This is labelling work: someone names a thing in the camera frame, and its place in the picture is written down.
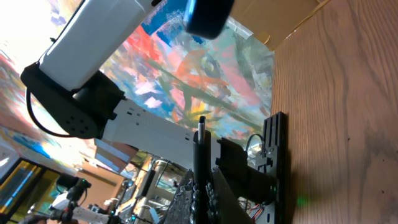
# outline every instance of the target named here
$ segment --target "abstract painting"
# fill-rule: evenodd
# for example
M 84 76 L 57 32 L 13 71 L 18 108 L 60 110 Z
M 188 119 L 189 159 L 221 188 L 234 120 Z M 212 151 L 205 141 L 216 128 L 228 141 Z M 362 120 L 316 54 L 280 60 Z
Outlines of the abstract painting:
M 20 9 L 13 0 L 5 2 Z M 7 23 L 3 29 L 6 35 L 0 37 L 3 55 L 0 69 L 7 70 L 6 73 L 21 72 L 36 61 L 49 47 L 49 37 L 57 37 L 80 3 L 79 0 L 24 2 L 24 7 L 34 10 L 20 9 L 23 12 L 19 14 L 10 9 L 14 14 L 0 17 L 2 23 Z M 151 113 L 191 130 L 197 128 L 199 116 L 205 115 L 214 138 L 225 137 L 245 146 L 251 134 L 261 133 L 263 120 L 270 115 L 274 54 L 253 36 L 242 36 L 235 27 L 225 26 L 215 40 L 186 33 L 182 23 L 186 4 L 187 0 L 162 1 L 100 70 L 128 98 Z M 14 21 L 21 16 L 30 19 Z M 18 29 L 14 29 L 13 22 L 18 23 Z M 21 35 L 21 30 L 33 31 L 30 26 L 34 24 L 41 33 Z M 24 111 L 23 84 L 14 76 L 6 78 L 9 80 L 2 81 L 2 88 L 8 90 L 1 95 L 5 102 L 1 113 L 17 118 L 27 124 L 27 131 L 32 130 L 31 135 L 43 138 L 45 135 L 37 134 Z M 41 120 L 48 120 L 49 128 L 59 129 L 39 104 L 35 107 L 42 115 Z M 95 147 L 89 142 L 85 144 L 88 151 L 84 152 L 84 147 L 80 150 L 92 154 Z

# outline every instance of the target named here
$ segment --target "mounting plate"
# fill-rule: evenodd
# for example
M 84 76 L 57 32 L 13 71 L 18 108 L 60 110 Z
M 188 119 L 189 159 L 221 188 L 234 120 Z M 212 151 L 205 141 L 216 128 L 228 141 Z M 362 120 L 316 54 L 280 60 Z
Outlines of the mounting plate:
M 275 200 L 264 203 L 264 211 L 256 223 L 283 223 L 285 209 L 285 155 L 287 152 L 287 116 L 282 112 L 264 120 L 264 145 L 256 157 L 258 171 L 267 173 L 277 180 Z

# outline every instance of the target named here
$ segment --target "white robot arm segment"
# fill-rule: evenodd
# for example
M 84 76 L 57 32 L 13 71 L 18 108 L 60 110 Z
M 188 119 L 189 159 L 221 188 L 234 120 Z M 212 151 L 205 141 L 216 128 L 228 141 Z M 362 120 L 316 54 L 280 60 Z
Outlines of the white robot arm segment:
M 121 100 L 108 120 L 103 139 L 135 146 L 187 169 L 193 169 L 193 132 L 158 117 L 135 104 Z M 220 144 L 211 139 L 211 165 L 220 157 Z
M 68 91 L 84 85 L 155 8 L 151 0 L 85 0 L 40 70 Z

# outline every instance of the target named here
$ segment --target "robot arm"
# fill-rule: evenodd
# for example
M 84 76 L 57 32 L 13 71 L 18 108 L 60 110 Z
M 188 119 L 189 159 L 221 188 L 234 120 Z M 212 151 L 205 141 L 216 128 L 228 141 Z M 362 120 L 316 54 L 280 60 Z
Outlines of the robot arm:
M 193 133 L 159 118 L 124 97 L 98 69 L 150 14 L 159 0 L 84 0 L 53 46 L 25 68 L 27 109 L 34 123 L 49 134 L 121 142 L 193 168 Z M 222 30 L 233 0 L 189 1 L 184 21 L 191 33 L 215 38 Z M 34 117 L 33 94 L 60 127 L 59 135 Z M 211 143 L 211 164 L 220 146 Z
M 67 91 L 80 89 L 154 10 L 151 0 L 85 0 L 39 68 Z

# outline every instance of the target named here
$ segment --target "wood grain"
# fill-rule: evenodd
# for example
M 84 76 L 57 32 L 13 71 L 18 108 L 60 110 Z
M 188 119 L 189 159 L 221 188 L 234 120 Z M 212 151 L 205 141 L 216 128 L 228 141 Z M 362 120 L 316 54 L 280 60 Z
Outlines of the wood grain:
M 398 223 L 398 1 L 331 0 L 276 50 L 272 94 L 287 218 Z

